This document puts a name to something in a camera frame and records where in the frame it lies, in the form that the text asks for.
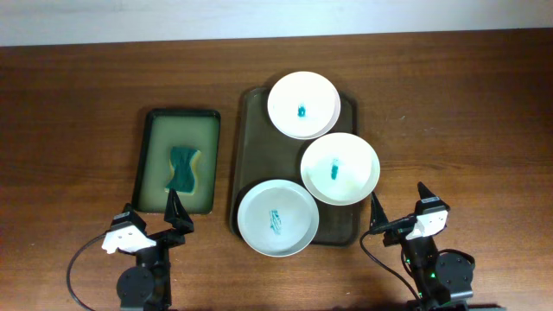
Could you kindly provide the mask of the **pale grey plate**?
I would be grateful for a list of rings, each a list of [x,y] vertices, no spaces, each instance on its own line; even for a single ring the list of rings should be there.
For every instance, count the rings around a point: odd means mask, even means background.
[[[319,209],[304,187],[282,179],[258,183],[238,206],[242,239],[268,257],[288,257],[305,249],[320,223]]]

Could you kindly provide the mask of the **green and yellow sponge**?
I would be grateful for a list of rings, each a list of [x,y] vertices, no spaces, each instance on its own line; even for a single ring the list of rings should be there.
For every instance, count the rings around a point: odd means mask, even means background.
[[[198,149],[175,146],[169,153],[170,178],[165,190],[192,195],[198,187],[197,163],[201,157]]]

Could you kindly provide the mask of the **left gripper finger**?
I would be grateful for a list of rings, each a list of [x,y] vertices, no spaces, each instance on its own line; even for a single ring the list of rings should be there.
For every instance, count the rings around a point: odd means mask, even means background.
[[[134,210],[131,203],[127,203],[123,211],[113,217],[110,232],[117,236],[135,236],[146,234],[146,223]]]
[[[194,231],[194,222],[184,209],[178,193],[173,188],[169,189],[164,221],[170,223],[181,235]]]

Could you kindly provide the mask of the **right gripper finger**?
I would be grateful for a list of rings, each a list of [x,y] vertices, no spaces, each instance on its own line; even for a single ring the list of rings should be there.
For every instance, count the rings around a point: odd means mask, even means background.
[[[450,211],[450,206],[432,193],[421,181],[417,183],[417,191],[420,196],[420,200],[415,205],[415,214],[417,216]]]
[[[384,208],[379,202],[377,195],[372,192],[369,233],[377,235],[389,232],[391,230],[389,224],[390,222],[385,215]]]

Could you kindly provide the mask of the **cream white plate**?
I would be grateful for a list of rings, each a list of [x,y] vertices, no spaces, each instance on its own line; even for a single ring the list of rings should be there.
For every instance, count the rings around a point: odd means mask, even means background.
[[[314,140],[300,163],[306,189],[316,199],[334,206],[362,201],[376,188],[380,172],[374,148],[365,139],[344,132]]]

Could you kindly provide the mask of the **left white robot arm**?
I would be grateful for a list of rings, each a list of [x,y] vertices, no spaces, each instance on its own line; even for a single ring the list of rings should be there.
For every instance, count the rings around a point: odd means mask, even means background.
[[[168,193],[164,221],[171,227],[147,234],[145,221],[130,204],[113,218],[102,249],[109,254],[121,252],[136,259],[117,283],[122,310],[167,310],[172,304],[169,250],[186,243],[194,223],[185,211],[177,192]]]

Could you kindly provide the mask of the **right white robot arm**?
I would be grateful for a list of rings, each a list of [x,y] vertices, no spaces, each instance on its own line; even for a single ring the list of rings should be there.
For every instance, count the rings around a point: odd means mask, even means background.
[[[361,249],[376,264],[397,277],[415,299],[406,304],[409,310],[500,310],[498,305],[470,305],[474,296],[472,281],[475,259],[463,251],[440,250],[434,236],[446,228],[450,206],[432,193],[422,182],[417,183],[420,200],[415,211],[401,219],[389,221],[376,194],[371,197],[370,228],[363,235],[382,234],[385,247],[401,247],[401,263],[415,282],[407,280],[379,261],[365,246]]]

